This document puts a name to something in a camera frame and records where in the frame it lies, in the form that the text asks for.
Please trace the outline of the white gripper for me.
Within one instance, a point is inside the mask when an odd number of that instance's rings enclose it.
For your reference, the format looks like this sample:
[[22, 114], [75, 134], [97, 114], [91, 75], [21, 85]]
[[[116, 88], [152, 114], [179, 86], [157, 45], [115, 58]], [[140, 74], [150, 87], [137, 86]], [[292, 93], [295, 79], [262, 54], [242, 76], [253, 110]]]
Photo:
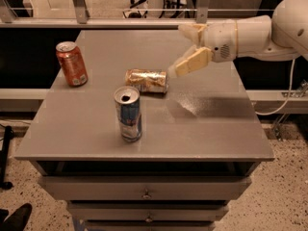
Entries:
[[193, 44], [182, 57], [168, 68], [171, 78], [185, 76], [208, 65], [233, 61], [238, 49], [238, 25], [235, 20], [209, 24], [181, 24], [179, 32]]

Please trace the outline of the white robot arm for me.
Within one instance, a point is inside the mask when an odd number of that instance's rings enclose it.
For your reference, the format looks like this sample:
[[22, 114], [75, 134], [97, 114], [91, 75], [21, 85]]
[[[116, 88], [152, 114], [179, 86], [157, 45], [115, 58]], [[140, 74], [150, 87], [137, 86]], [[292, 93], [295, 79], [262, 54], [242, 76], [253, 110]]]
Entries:
[[185, 76], [210, 62], [251, 57], [279, 62], [299, 56], [308, 59], [308, 0], [283, 0], [271, 16], [227, 19], [210, 24], [181, 24], [179, 32], [192, 47], [168, 68]]

